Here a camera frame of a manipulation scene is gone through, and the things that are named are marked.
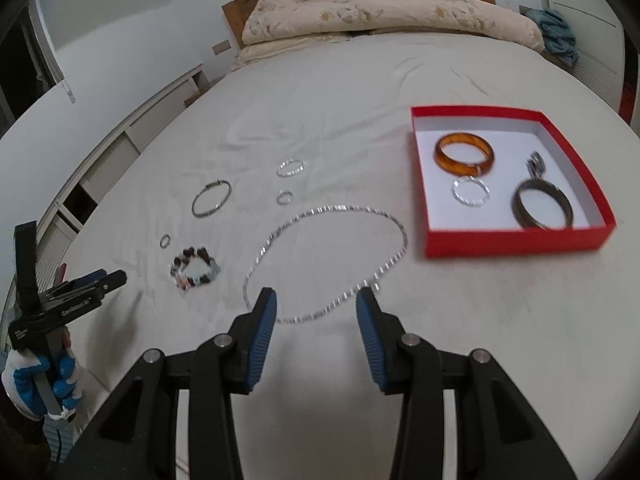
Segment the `white blue gloved hand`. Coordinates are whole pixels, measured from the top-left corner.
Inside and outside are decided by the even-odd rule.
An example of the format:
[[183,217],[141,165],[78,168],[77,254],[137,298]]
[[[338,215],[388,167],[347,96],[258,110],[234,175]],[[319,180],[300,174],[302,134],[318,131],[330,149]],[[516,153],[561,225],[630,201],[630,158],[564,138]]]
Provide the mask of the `white blue gloved hand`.
[[61,351],[54,364],[46,356],[37,356],[30,350],[11,350],[6,358],[6,367],[2,370],[1,381],[6,395],[17,411],[34,422],[39,422],[49,414],[46,402],[38,390],[37,379],[47,378],[47,372],[54,367],[54,379],[49,389],[60,406],[61,411],[55,417],[70,420],[75,416],[81,400],[78,386],[80,366],[72,350],[70,331],[60,330]]

